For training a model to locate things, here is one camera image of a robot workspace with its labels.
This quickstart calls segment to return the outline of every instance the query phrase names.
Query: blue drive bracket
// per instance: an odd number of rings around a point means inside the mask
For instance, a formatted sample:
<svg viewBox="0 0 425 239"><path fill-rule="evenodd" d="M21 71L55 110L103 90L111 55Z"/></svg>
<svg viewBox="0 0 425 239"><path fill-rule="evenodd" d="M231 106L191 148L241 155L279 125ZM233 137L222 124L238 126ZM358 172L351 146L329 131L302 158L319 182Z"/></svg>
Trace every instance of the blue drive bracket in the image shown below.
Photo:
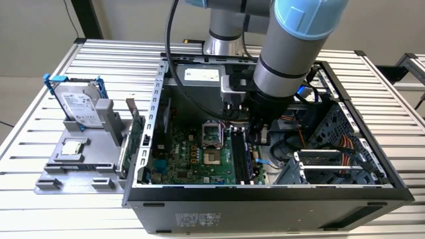
<svg viewBox="0 0 425 239"><path fill-rule="evenodd" d="M99 76L97 76L95 82L98 84L101 98L107 99L109 97L107 97L107 93L106 93L105 83L103 83L103 80L99 78Z"/></svg>
<svg viewBox="0 0 425 239"><path fill-rule="evenodd" d="M53 76L53 78L50 79L50 74L49 74L49 73L45 73L45 74L42 75L43 85L45 85L45 87L46 87L49 93L54 96L54 99L57 100L57 103L58 103L58 105L59 105L59 108L61 108L61 110L62 110L63 113L65 113L65 120L66 120L66 121L70 121L70 117L69 117L69 115L66 114L65 108L63 108L63 106L61 105L61 102L59 102L59 100L58 100L58 98L57 98L57 94L55 94L55 92L54 92L54 88L53 88L53 86L51 86L51 84L50 84L50 82L53 82L53 83L61 83L61 82L65 82L65 81L67 81L67 77L66 77L66 76ZM77 123L77 124L78 124L79 130L81 130L81 132L82 132L82 131L85 130L85 126L81 125L79 123Z"/></svg>

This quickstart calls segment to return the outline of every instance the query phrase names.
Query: open computer tower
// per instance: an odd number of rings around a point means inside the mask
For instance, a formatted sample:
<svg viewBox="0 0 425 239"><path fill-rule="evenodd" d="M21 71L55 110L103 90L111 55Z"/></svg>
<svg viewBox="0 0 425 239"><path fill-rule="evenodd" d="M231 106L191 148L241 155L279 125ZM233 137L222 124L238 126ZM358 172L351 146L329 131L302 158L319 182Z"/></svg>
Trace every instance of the open computer tower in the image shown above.
<svg viewBox="0 0 425 239"><path fill-rule="evenodd" d="M173 60L187 94L217 112L243 114L246 95L234 97L225 79L249 74L255 61ZM294 99L269 127L270 143L253 145L246 124L189 103L159 61L122 202L147 233L346 231L413 201L329 64L314 67L318 100L314 92Z"/></svg>

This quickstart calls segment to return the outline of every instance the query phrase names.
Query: hard drive label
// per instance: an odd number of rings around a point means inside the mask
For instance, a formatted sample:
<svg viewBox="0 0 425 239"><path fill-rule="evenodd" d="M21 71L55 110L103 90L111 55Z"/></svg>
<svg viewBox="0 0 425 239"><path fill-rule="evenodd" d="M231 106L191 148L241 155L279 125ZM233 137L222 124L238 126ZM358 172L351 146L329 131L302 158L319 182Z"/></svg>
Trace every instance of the hard drive label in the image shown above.
<svg viewBox="0 0 425 239"><path fill-rule="evenodd" d="M61 93L74 120L85 127L101 126L91 99L82 93Z"/></svg>

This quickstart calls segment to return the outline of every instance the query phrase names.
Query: power supply label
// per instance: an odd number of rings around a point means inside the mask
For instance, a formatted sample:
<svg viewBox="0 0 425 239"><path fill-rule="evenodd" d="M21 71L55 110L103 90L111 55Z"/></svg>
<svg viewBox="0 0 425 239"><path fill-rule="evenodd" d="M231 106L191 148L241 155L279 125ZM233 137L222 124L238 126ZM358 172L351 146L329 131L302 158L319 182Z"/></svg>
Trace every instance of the power supply label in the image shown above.
<svg viewBox="0 0 425 239"><path fill-rule="evenodd" d="M217 227L221 213L175 213L178 227Z"/></svg>
<svg viewBox="0 0 425 239"><path fill-rule="evenodd" d="M94 110L91 99L82 93L61 93L74 121L85 127L99 127L101 121Z"/></svg>
<svg viewBox="0 0 425 239"><path fill-rule="evenodd" d="M217 69L186 69L185 81L219 81Z"/></svg>

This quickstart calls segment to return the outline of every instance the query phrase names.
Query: motherboard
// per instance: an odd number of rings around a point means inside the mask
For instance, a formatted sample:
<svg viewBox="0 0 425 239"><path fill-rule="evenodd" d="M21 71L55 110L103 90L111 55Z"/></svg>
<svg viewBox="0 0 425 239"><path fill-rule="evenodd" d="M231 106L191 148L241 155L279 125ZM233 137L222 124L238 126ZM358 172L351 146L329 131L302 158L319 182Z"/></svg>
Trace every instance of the motherboard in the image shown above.
<svg viewBox="0 0 425 239"><path fill-rule="evenodd" d="M209 121L202 128L173 127L170 152L154 160L151 183L263 184L262 166L254 163L259 150L243 143L235 146L235 153L231 134L235 132L230 128ZM241 152L243 157L235 159ZM246 180L239 179L239 172L250 172Z"/></svg>

